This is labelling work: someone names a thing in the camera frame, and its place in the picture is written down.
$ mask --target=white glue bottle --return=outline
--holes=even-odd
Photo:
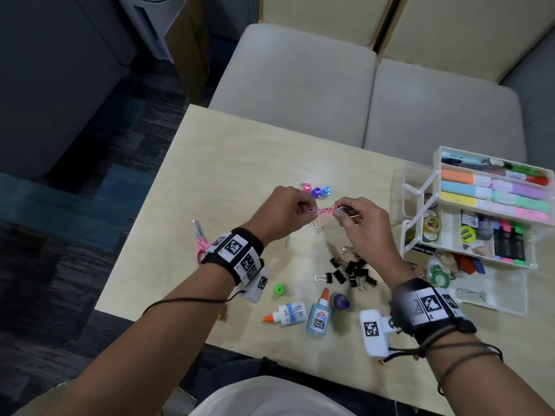
[[[280,305],[277,311],[267,315],[262,319],[264,323],[280,323],[283,326],[290,326],[296,323],[306,321],[306,306],[304,302],[293,302],[286,305]]]

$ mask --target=hand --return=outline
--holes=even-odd
[[[307,211],[309,207],[317,207],[316,200],[309,193],[293,187],[275,187],[270,197],[242,227],[250,230],[266,246],[298,231],[318,217],[316,213]]]
[[[391,289],[416,277],[397,251],[386,210],[364,197],[343,197],[335,203],[354,210],[351,215],[357,217],[343,211],[334,212],[334,216],[347,232],[357,254],[380,274]]]

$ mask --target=wooden tabletop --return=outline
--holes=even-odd
[[[320,207],[342,196],[364,196],[389,208],[392,174],[406,161],[356,147],[318,139],[191,105],[150,189],[133,229],[96,305],[99,311],[137,320],[197,267],[191,221],[200,221],[209,242],[249,219],[277,185],[331,186]],[[263,254],[271,277],[258,304],[236,298],[226,322],[216,322],[207,343],[248,356],[267,356],[283,366],[359,388],[440,414],[452,414],[425,361],[397,358],[380,367],[367,356],[358,322],[363,309],[389,314],[389,290],[377,274],[378,287],[361,292],[316,282],[332,271],[329,259],[349,242],[333,218],[312,225]],[[555,282],[553,242],[538,246],[540,269],[528,281],[530,314],[519,317],[473,305],[462,305],[483,341],[503,350],[506,362],[553,406],[555,396]],[[287,293],[276,297],[283,283]],[[351,300],[349,311],[332,314],[323,339],[305,334],[305,324],[281,327],[261,323],[278,306],[316,302],[325,287]],[[413,346],[404,334],[390,336],[394,347]]]

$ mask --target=chair seat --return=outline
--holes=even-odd
[[[250,25],[210,109],[362,147],[375,64],[365,47]]]
[[[517,94],[489,81],[382,60],[364,148],[431,165],[439,146],[525,162]]]

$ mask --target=white organizer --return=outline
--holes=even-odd
[[[555,214],[553,213],[553,211],[555,211],[555,185],[553,183],[553,171],[534,167],[542,170],[550,180],[550,184],[548,186],[540,187],[529,182],[514,181],[503,176],[486,174],[481,171],[474,171],[462,167],[442,164],[441,157],[443,151],[455,153],[464,157],[471,157],[473,159],[483,160],[489,158],[489,156],[483,156],[477,153],[470,153],[448,147],[440,147],[434,154],[433,168],[423,165],[407,164],[403,170],[395,172],[393,175],[390,215],[392,220],[402,221],[401,224],[393,228],[395,240],[399,247],[399,253],[402,257],[404,257],[405,253],[412,249],[414,245],[423,244],[439,250],[446,250],[479,258],[482,261],[484,269],[486,270],[486,274],[463,274],[452,281],[449,290],[453,297],[459,302],[474,303],[476,305],[497,309],[499,311],[526,315],[528,312],[528,291],[526,287],[526,279],[529,274],[529,270],[535,270],[538,267],[535,244],[555,229]],[[521,219],[514,216],[494,213],[485,209],[476,209],[466,205],[462,206],[459,203],[441,199],[440,175],[442,167],[454,169],[459,172],[469,172],[489,176],[494,179],[520,183],[522,185],[545,190],[548,193],[547,201],[550,202],[552,210],[549,222],[542,223]],[[424,199],[425,193],[431,193],[431,197],[427,202],[425,202]],[[424,214],[434,202],[438,203],[436,212],[441,220],[442,229],[437,240],[434,242],[426,242],[423,238]],[[472,251],[464,250],[463,242],[460,236],[461,210],[474,211],[488,216],[506,218],[510,221],[517,221],[523,224],[526,228],[524,236],[526,265],[517,265],[515,263],[499,261],[495,258],[484,257],[482,255],[474,254]],[[412,228],[415,229],[415,237],[409,244],[405,245],[406,233]],[[486,294],[485,300],[479,298],[478,295],[461,292],[458,289],[468,289],[475,292],[483,291]]]

